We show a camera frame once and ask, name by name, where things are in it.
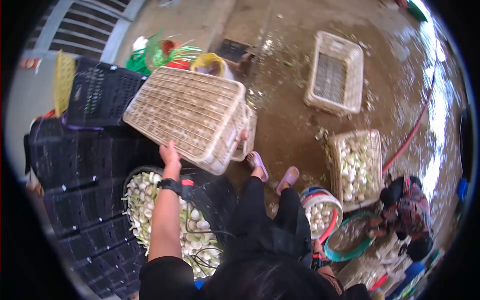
hand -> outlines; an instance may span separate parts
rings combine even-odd
[[[313,253],[318,252],[322,256],[322,260],[326,258],[324,248],[322,247],[322,244],[318,241],[318,239],[315,240],[313,244]]]
[[[370,228],[374,228],[379,226],[383,222],[383,219],[381,216],[376,216],[370,218]]]
[[[163,162],[165,163],[165,170],[178,172],[180,174],[181,163],[180,159],[182,158],[181,154],[178,154],[175,149],[175,143],[173,141],[168,142],[168,146],[160,146],[160,157],[162,157]]]

white plastic basket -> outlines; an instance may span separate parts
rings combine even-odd
[[[319,203],[324,203],[324,205],[327,204],[331,206],[332,209],[336,208],[338,218],[330,234],[334,233],[340,227],[340,224],[342,224],[342,221],[343,221],[342,204],[326,189],[320,186],[308,187],[305,190],[303,190],[302,193],[300,194],[300,202],[303,208],[314,206]],[[325,227],[324,230],[319,231],[317,234],[313,234],[311,232],[312,240],[316,240],[320,238],[327,228],[328,227]]]
[[[337,116],[360,112],[363,51],[349,40],[318,31],[304,101]]]
[[[346,202],[343,200],[342,189],[342,166],[341,166],[341,149],[340,143],[353,137],[368,138],[368,148],[372,151],[372,185],[374,193],[361,202],[351,201]],[[328,146],[330,148],[330,155],[332,157],[332,166],[330,168],[330,177],[332,181],[332,192],[340,201],[344,212],[351,212],[361,207],[369,206],[378,201],[380,190],[382,188],[382,148],[380,145],[380,133],[376,129],[370,130],[356,130],[351,132],[345,132],[336,134],[328,139]]]
[[[255,132],[257,130],[257,112],[250,108],[247,105],[247,111],[248,111],[248,122],[247,126],[245,126],[245,129],[248,130],[248,138],[247,140],[241,139],[237,149],[232,155],[232,160],[233,161],[243,161],[245,160],[245,157],[247,157],[248,153],[253,151],[253,145],[255,143]]]
[[[123,121],[157,144],[173,140],[184,159],[221,175],[247,121],[244,94],[236,81],[161,67],[137,92]]]

watch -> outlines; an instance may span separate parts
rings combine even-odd
[[[166,178],[156,183],[156,187],[172,190],[183,200],[192,199],[193,181],[185,176],[181,181],[175,181],[172,178]]]
[[[163,179],[162,181],[157,182],[156,187],[166,189],[166,190],[172,190],[174,191],[178,196],[181,196],[181,182],[176,182],[172,178],[167,178]]]
[[[332,261],[330,261],[326,257],[322,257],[319,252],[315,252],[313,254],[311,269],[313,271],[316,271],[317,269],[319,269],[321,267],[329,266],[331,264],[332,264]]]

wrist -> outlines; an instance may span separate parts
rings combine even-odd
[[[173,179],[175,181],[180,180],[180,166],[174,166],[174,165],[167,165],[165,166],[165,169],[163,170],[163,178],[167,179]]]

woman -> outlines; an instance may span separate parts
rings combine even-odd
[[[162,182],[179,181],[180,158],[172,141],[160,147],[165,162]],[[252,174],[228,225],[223,262],[200,290],[192,268],[181,259],[179,202],[165,186],[153,212],[148,263],[140,271],[140,300],[149,299],[369,299],[365,285],[343,291],[321,245],[315,245],[313,268],[310,227],[298,194],[299,177],[288,169],[280,182],[279,209],[267,217],[263,183],[268,173],[256,152],[248,155]]]
[[[398,238],[412,237],[407,247],[407,255],[420,261],[432,250],[433,231],[430,219],[430,206],[422,192],[420,179],[414,176],[399,177],[380,193],[384,210],[380,216],[370,220],[370,237],[379,237],[395,230]]]

